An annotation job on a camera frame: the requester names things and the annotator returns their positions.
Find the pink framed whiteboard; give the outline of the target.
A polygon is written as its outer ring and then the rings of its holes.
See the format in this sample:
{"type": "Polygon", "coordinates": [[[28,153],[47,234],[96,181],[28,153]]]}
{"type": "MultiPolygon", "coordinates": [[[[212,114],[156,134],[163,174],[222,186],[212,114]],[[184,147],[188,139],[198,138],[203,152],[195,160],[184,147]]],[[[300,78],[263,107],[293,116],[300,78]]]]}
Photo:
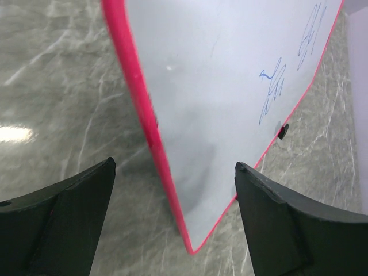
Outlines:
{"type": "Polygon", "coordinates": [[[342,1],[102,1],[179,232],[196,254],[311,86],[342,1]]]}

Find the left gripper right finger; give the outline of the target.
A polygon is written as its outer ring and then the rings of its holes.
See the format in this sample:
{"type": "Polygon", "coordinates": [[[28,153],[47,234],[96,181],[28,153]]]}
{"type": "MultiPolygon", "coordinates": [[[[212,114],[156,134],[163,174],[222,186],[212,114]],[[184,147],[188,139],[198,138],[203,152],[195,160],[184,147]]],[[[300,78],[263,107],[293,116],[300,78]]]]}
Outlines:
{"type": "Polygon", "coordinates": [[[315,201],[237,163],[255,275],[366,275],[367,216],[315,201]]]}

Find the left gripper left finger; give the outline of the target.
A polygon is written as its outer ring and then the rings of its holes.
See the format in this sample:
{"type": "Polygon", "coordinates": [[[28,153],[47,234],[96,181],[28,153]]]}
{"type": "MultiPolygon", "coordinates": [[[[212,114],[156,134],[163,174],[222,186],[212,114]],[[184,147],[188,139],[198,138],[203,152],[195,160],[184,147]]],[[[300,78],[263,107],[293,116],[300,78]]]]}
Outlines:
{"type": "Polygon", "coordinates": [[[1,202],[1,275],[89,275],[116,176],[113,158],[1,202]]]}

